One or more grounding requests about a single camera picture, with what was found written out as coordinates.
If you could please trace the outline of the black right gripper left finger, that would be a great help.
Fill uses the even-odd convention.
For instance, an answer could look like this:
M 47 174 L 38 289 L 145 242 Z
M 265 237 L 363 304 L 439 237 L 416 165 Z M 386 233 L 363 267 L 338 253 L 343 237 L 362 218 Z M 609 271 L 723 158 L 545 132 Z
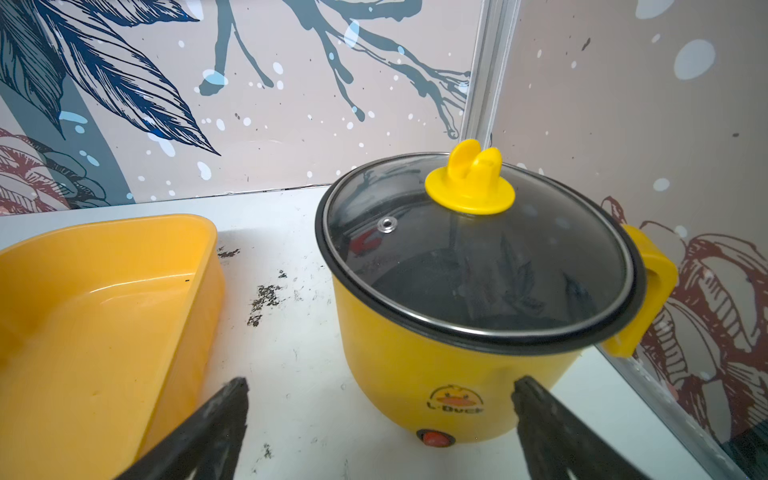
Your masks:
M 247 429 L 248 383 L 236 377 L 121 479 L 232 479 Z

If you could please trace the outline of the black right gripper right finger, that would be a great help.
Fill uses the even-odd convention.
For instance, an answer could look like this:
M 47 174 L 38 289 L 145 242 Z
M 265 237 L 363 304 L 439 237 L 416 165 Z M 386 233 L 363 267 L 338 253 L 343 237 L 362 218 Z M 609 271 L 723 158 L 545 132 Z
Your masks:
M 647 475 L 608 445 L 530 376 L 514 383 L 517 433 L 533 479 L 645 479 Z

